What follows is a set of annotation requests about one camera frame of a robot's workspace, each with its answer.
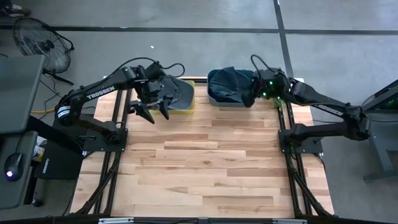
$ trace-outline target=desk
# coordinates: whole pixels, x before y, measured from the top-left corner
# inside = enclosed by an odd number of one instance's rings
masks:
[[[111,120],[115,99],[116,92],[101,97],[95,118]],[[309,107],[293,105],[293,111],[297,123],[312,124]],[[214,107],[208,102],[206,85],[197,84],[192,115],[154,119],[155,124],[150,124],[133,114],[128,118],[129,137],[112,216],[294,216],[272,101],[258,100],[249,109]],[[81,208],[97,187],[103,157],[103,152],[95,152],[83,161],[71,212]],[[321,162],[303,154],[303,164],[309,189],[333,213]],[[297,192],[304,210],[301,190]]]
[[[43,55],[0,58],[0,138],[4,139],[4,144],[0,145],[0,209],[17,207],[26,195],[28,200],[33,193],[30,190],[35,187],[31,181],[34,177],[46,178],[50,174],[48,178],[57,179],[68,171],[69,179],[76,179],[79,162],[83,159],[80,146],[70,136],[30,115],[44,63]],[[69,150],[66,149],[66,153],[61,154],[54,148],[47,148],[43,158],[47,162],[37,166],[36,174],[39,175],[33,175],[30,162],[37,136],[57,142]],[[23,176],[16,182],[9,182],[4,176],[4,161],[16,151],[20,138],[21,144],[17,151],[24,156]]]

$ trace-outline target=computer mouse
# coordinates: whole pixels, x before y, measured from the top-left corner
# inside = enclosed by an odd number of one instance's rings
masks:
[[[20,179],[23,173],[22,153],[15,152],[6,159],[4,163],[4,172],[6,179],[10,182]]]

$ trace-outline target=fan stand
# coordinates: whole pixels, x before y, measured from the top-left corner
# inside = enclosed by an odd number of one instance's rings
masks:
[[[61,81],[61,82],[64,82],[64,83],[67,83],[67,84],[69,84],[69,85],[71,85],[71,86],[74,85],[73,82],[71,82],[71,81],[69,81],[69,80],[67,80],[67,79],[64,79],[64,78],[62,78],[62,77],[59,77],[59,76],[55,73],[55,70],[54,70],[53,72],[45,72],[45,71],[43,71],[43,74],[51,75],[54,79],[56,79],[56,80],[58,80],[58,81]]]

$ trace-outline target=wood plank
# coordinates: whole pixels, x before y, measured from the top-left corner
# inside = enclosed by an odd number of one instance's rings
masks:
[[[109,121],[115,99],[116,92],[99,98],[95,118]],[[296,122],[312,125],[309,107],[292,105],[292,109]],[[271,100],[259,99],[252,108],[214,107],[206,85],[197,84],[193,114],[171,114],[168,121],[154,115],[154,119],[155,124],[150,124],[128,116],[129,136],[112,216],[293,217],[286,162],[277,137],[279,120]],[[72,212],[98,185],[103,157],[96,152],[83,161]],[[333,213],[320,160],[304,154],[303,163],[308,187]],[[303,209],[302,191],[297,193]]]

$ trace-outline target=concrete floor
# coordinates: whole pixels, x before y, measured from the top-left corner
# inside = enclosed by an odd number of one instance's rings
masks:
[[[110,27],[196,27],[277,29],[272,0],[20,0],[32,17],[50,25]],[[286,29],[397,30],[398,2],[394,0],[279,0]],[[258,54],[273,67],[285,68],[279,34],[178,32],[62,32],[74,44],[71,67],[63,75],[76,85],[95,82],[120,63],[138,56],[153,57],[163,65],[183,63],[189,76],[204,76],[227,66],[252,70],[249,56]],[[21,55],[11,32],[0,30],[0,53]],[[295,77],[305,79],[320,93],[361,104],[369,95],[397,79],[398,36],[287,35]],[[170,73],[179,73],[176,68]],[[45,83],[52,82],[43,77]],[[57,84],[66,93],[69,86]],[[34,108],[52,96],[40,86]],[[314,119],[336,118],[314,109]],[[53,116],[44,119],[51,124]],[[335,213],[345,218],[398,222],[398,180],[365,184],[362,177],[379,170],[376,153],[367,141],[325,138],[326,175]],[[59,184],[59,192],[73,192],[73,183]],[[47,192],[43,209],[22,208],[27,217],[59,215],[67,193]],[[0,211],[0,219],[20,218]]]

